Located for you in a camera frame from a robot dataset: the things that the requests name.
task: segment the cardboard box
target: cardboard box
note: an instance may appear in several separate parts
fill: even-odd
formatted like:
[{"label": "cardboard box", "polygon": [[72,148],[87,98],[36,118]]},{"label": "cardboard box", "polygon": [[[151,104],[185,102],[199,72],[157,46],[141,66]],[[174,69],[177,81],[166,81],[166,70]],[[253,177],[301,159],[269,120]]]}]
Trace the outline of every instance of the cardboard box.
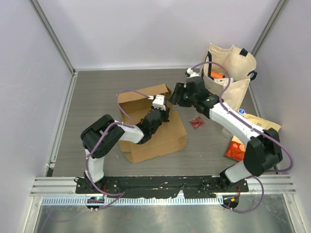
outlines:
[{"label": "cardboard box", "polygon": [[[149,96],[162,94],[169,98],[171,95],[171,90],[165,84],[147,87],[139,91]],[[119,104],[134,122],[138,123],[151,109],[152,100],[136,92],[127,92],[120,94]],[[148,142],[140,145],[119,141],[121,151],[127,152],[125,156],[130,162],[138,163],[182,150],[186,146],[187,133],[179,113],[173,111],[171,103],[168,102],[167,106],[171,109],[170,122],[163,122]],[[121,115],[124,123],[131,124],[131,121],[123,113]]]}]

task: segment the metal floor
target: metal floor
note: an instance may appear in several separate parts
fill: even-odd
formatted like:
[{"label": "metal floor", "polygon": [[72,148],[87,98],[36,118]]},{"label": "metal floor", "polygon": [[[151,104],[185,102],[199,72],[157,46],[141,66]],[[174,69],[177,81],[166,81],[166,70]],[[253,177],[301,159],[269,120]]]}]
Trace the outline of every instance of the metal floor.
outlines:
[{"label": "metal floor", "polygon": [[[242,196],[239,209],[251,209],[258,195]],[[74,217],[85,206],[42,206],[35,233],[294,233],[283,195],[265,195],[254,212],[238,214],[220,205],[110,207]]]},{"label": "metal floor", "polygon": [[[176,82],[185,81],[185,69],[115,70],[79,72],[66,120],[53,176],[82,176],[85,170],[85,152],[80,139],[81,132],[104,114],[121,120],[116,105],[116,94],[123,89],[141,89],[165,83],[174,89]],[[247,92],[242,108],[256,114]],[[104,171],[109,176],[129,175],[203,175],[219,174],[235,163],[225,157],[229,139],[221,134],[222,126],[208,120],[194,108],[178,110],[187,131],[184,150],[137,164],[130,163],[120,151],[119,145],[105,158]],[[194,130],[189,120],[201,116],[204,127]]]}]

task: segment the orange package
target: orange package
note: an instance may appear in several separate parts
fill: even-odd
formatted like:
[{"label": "orange package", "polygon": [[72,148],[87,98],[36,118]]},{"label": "orange package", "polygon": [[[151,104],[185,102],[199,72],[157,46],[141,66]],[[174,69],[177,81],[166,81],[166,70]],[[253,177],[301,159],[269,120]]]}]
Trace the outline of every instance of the orange package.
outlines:
[{"label": "orange package", "polygon": [[[246,113],[244,114],[244,116],[247,120],[249,120],[250,122],[258,126],[261,126],[265,130],[269,128],[273,128],[276,131],[279,131],[279,129],[281,128],[280,125],[273,123],[271,121],[262,119],[258,116],[254,116],[254,115],[246,114]],[[230,142],[229,148],[227,152],[225,153],[225,155],[227,157],[236,159],[238,161],[242,161],[244,159],[245,151],[246,151],[246,146],[243,145],[243,143],[236,136],[233,136]]]}]

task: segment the black strap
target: black strap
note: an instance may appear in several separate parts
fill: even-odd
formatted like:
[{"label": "black strap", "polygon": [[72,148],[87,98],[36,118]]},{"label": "black strap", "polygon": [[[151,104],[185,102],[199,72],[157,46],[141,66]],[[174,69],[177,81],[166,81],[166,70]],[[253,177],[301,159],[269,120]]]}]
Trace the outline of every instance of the black strap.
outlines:
[{"label": "black strap", "polygon": [[246,50],[246,49],[241,49],[241,52],[240,52],[240,55],[242,55],[242,56],[244,56],[244,57],[246,57],[247,56],[247,54],[248,54],[248,51]]},{"label": "black strap", "polygon": [[[212,61],[212,54],[208,51],[207,52],[207,55],[205,57],[205,61],[207,61],[206,59],[208,58],[208,62],[211,62]],[[213,79],[211,77],[211,73],[212,73],[212,64],[209,64],[208,65],[208,73],[207,73],[207,76],[209,76],[211,79]],[[203,79],[204,77],[204,65],[203,65],[203,68],[202,68],[202,72],[201,72],[201,78]]]},{"label": "black strap", "polygon": [[250,76],[251,74],[253,74],[253,76],[251,77],[251,81],[253,81],[256,78],[256,76],[257,76],[257,72],[252,70],[251,72],[248,73],[247,76]]}]

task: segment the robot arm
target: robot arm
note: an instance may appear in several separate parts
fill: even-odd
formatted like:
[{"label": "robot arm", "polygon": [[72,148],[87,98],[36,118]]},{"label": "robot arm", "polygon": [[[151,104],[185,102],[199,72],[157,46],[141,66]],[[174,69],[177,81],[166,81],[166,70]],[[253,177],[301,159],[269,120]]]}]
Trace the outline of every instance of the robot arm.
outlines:
[{"label": "robot arm", "polygon": [[[105,140],[101,142],[89,158],[88,169],[95,183],[104,177],[104,157],[119,140],[143,144],[151,139],[162,122],[169,122],[170,108],[166,106],[165,96],[150,96],[149,99],[153,100],[151,110],[137,125],[133,128],[122,124],[111,127],[105,136]],[[81,139],[83,147],[86,149],[86,155],[89,154],[101,138],[101,132],[113,122],[118,121],[114,120],[111,115],[104,115],[82,132]]]},{"label": "robot arm", "polygon": [[[219,97],[206,90],[204,81],[198,74],[189,69],[186,74],[189,78],[186,83],[176,84],[170,102],[182,107],[194,106],[197,112],[225,126],[246,146],[244,160],[220,173],[223,188],[232,187],[236,182],[252,175],[260,176],[282,161],[281,148],[252,129],[256,128],[279,141],[276,130],[264,130],[249,122],[226,103],[224,105],[228,110],[225,110],[219,102]],[[251,125],[252,129],[246,127],[239,119]]]}]

